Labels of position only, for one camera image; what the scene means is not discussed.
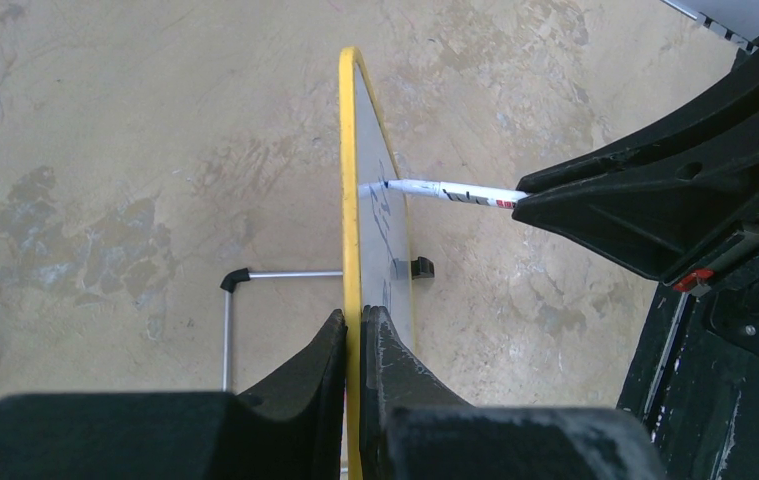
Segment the white marker pen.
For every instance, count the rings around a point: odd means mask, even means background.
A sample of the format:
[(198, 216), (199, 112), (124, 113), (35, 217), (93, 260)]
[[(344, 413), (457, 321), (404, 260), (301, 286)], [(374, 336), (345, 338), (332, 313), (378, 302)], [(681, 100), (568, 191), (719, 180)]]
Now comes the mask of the white marker pen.
[(523, 191), (451, 182), (405, 179), (385, 181), (384, 185), (389, 190), (408, 195), (508, 210), (513, 210), (518, 202), (528, 197)]

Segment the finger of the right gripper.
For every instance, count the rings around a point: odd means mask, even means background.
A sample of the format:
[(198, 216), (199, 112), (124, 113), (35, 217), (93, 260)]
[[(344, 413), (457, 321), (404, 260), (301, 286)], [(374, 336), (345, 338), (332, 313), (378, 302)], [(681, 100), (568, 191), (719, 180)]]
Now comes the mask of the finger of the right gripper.
[(522, 177), (519, 190), (540, 193), (568, 183), (647, 165), (727, 132), (759, 110), (759, 50), (660, 120), (605, 147)]
[(677, 155), (527, 194), (518, 222), (649, 280), (717, 281), (759, 253), (759, 110)]

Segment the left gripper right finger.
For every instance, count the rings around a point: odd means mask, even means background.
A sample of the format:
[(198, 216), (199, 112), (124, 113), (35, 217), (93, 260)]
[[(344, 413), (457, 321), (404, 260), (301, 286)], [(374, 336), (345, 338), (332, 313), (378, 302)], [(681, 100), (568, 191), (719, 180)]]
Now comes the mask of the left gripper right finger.
[(401, 341), (389, 311), (364, 308), (360, 457), (366, 479), (662, 479), (630, 414), (589, 407), (476, 407)]

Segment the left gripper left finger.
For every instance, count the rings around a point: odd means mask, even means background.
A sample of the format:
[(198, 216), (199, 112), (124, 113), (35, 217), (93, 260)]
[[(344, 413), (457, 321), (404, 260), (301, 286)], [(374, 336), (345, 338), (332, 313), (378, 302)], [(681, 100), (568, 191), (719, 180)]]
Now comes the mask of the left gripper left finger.
[(347, 328), (228, 392), (23, 394), (0, 400), (0, 479), (335, 479)]

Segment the yellow framed whiteboard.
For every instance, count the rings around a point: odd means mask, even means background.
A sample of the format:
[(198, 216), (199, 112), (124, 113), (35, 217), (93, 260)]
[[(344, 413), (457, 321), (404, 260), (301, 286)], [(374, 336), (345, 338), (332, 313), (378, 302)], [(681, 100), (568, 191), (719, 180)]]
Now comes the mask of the yellow framed whiteboard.
[(361, 314), (386, 307), (403, 344), (415, 346), (412, 256), (406, 197), (385, 186), (399, 179), (398, 165), (358, 48), (342, 50), (338, 74), (347, 464), (349, 478), (361, 479)]

